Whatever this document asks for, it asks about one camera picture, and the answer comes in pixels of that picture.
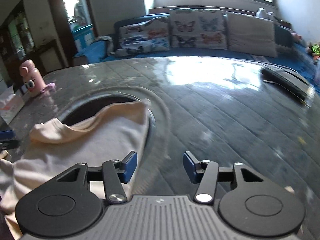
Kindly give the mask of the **cream sweatshirt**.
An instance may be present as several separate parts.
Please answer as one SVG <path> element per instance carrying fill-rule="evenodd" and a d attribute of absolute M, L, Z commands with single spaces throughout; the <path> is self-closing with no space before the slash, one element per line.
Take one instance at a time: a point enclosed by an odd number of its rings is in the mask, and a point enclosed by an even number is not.
<path fill-rule="evenodd" d="M 12 237 L 22 237 L 15 207 L 31 190 L 77 163 L 96 167 L 131 151 L 141 158 L 150 107 L 148 99 L 114 103 L 72 126 L 57 118 L 35 124 L 25 154 L 13 163 L 1 159 L 1 211 Z"/>

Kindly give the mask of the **white pink tissue pack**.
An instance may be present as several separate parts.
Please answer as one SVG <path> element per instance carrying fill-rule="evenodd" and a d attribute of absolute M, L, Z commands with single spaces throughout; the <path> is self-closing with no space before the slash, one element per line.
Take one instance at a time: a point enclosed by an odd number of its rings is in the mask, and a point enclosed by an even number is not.
<path fill-rule="evenodd" d="M 11 123 L 23 107 L 22 97 L 15 94 L 12 86 L 1 94 L 1 117 L 7 124 Z"/>

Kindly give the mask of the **pink cartoon water bottle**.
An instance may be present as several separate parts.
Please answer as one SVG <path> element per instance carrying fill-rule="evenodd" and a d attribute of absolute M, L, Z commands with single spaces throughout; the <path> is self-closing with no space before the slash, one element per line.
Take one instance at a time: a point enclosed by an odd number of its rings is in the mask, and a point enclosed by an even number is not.
<path fill-rule="evenodd" d="M 46 83 L 32 60 L 20 65 L 20 75 L 31 97 L 36 97 L 46 88 Z"/>

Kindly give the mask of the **blue cabinet in doorway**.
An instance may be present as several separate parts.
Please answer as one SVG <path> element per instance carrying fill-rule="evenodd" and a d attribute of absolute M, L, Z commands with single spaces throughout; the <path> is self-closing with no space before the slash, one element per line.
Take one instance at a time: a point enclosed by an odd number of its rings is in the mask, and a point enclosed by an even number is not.
<path fill-rule="evenodd" d="M 93 42 L 95 38 L 93 33 L 93 25 L 90 24 L 90 25 L 78 28 L 72 31 L 72 35 L 73 35 L 73 40 L 75 42 L 75 46 L 79 52 L 85 49 L 87 46 L 89 46 Z"/>

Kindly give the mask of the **grey blanket on sofa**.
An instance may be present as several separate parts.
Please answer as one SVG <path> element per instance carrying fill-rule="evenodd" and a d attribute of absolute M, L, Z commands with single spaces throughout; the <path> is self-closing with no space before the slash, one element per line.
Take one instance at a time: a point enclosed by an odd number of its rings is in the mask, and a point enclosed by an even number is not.
<path fill-rule="evenodd" d="M 98 36 L 93 40 L 94 42 L 103 41 L 105 45 L 105 57 L 114 54 L 114 42 L 113 38 L 110 35 L 107 36 Z"/>

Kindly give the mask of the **left butterfly print pillow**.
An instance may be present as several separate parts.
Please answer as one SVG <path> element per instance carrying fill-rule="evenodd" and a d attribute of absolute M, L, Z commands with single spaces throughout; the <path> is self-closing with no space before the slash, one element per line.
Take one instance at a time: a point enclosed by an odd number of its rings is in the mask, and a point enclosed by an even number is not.
<path fill-rule="evenodd" d="M 169 18 L 167 16 L 119 28 L 116 50 L 118 57 L 169 50 Z"/>

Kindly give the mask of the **butterfly print pillow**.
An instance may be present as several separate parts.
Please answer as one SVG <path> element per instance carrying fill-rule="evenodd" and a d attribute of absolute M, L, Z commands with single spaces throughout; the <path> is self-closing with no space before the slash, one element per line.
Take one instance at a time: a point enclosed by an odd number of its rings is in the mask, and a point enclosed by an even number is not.
<path fill-rule="evenodd" d="M 116 50 L 118 57 L 169 50 L 169 18 L 167 16 L 119 28 Z"/>
<path fill-rule="evenodd" d="M 173 48 L 227 49 L 225 12 L 215 9 L 171 9 Z"/>

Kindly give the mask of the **middle butterfly print pillow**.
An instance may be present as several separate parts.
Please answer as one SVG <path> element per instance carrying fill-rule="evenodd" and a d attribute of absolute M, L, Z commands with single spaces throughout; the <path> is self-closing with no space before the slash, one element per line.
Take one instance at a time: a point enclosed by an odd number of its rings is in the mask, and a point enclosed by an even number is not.
<path fill-rule="evenodd" d="M 171 9 L 173 48 L 227 49 L 225 12 L 215 9 Z"/>

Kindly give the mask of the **plain beige cushion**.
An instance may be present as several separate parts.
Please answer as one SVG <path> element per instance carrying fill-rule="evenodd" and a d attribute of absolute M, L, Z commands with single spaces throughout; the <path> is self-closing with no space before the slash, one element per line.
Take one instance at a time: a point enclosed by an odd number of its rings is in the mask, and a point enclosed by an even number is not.
<path fill-rule="evenodd" d="M 277 57 L 274 23 L 255 16 L 226 12 L 228 49 L 240 53 Z"/>

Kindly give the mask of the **green orange toy pile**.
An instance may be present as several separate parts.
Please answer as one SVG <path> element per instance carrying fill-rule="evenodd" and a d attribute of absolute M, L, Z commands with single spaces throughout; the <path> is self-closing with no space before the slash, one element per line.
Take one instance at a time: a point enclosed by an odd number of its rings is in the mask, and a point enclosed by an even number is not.
<path fill-rule="evenodd" d="M 312 56 L 313 61 L 317 61 L 319 60 L 319 56 L 320 56 L 320 48 L 319 48 L 319 44 L 317 43 L 309 43 L 309 45 L 307 45 L 307 47 L 305 48 L 305 52 Z"/>

